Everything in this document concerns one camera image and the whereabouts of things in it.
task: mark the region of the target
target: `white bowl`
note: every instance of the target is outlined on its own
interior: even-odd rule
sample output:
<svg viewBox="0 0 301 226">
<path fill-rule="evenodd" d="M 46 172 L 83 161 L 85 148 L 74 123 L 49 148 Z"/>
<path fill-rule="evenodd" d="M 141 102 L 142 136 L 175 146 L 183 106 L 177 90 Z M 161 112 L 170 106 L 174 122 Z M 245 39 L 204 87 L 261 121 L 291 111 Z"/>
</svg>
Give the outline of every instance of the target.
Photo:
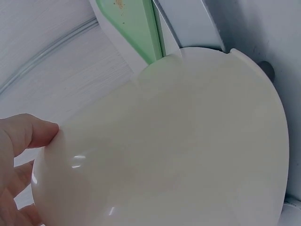
<svg viewBox="0 0 301 226">
<path fill-rule="evenodd" d="M 61 127 L 34 164 L 47 226 L 274 226 L 285 113 L 237 50 L 185 48 Z"/>
</svg>

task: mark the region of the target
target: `white surface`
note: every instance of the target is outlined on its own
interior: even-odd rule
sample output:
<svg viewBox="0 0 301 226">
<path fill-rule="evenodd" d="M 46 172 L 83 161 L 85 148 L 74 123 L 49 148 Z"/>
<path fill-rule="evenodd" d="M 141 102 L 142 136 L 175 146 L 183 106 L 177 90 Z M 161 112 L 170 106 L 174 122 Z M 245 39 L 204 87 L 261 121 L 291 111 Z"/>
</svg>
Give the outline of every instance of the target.
<svg viewBox="0 0 301 226">
<path fill-rule="evenodd" d="M 101 13 L 96 0 L 89 0 L 100 27 L 109 37 L 110 41 L 114 44 L 116 49 L 122 55 L 124 60 L 130 66 L 135 75 L 138 75 L 148 64 L 145 60 L 136 52 L 136 50 L 127 42 L 125 38 L 119 33 L 119 31 L 104 17 Z"/>
<path fill-rule="evenodd" d="M 269 61 L 290 133 L 287 192 L 301 200 L 301 0 L 207 0 L 226 30 L 222 38 L 255 61 Z"/>
<path fill-rule="evenodd" d="M 132 75 L 98 26 L 55 52 L 1 95 L 0 118 L 31 113 L 61 124 Z M 37 152 L 26 150 L 15 165 L 34 159 Z M 30 187 L 16 202 L 19 208 L 33 203 Z"/>
<path fill-rule="evenodd" d="M 73 117 L 37 158 L 48 226 L 275 226 L 288 132 L 262 70 L 237 50 L 182 49 Z"/>
<path fill-rule="evenodd" d="M 0 84 L 69 29 L 92 18 L 88 0 L 0 2 Z"/>
<path fill-rule="evenodd" d="M 202 0 L 159 0 L 182 47 L 223 48 Z"/>
</svg>

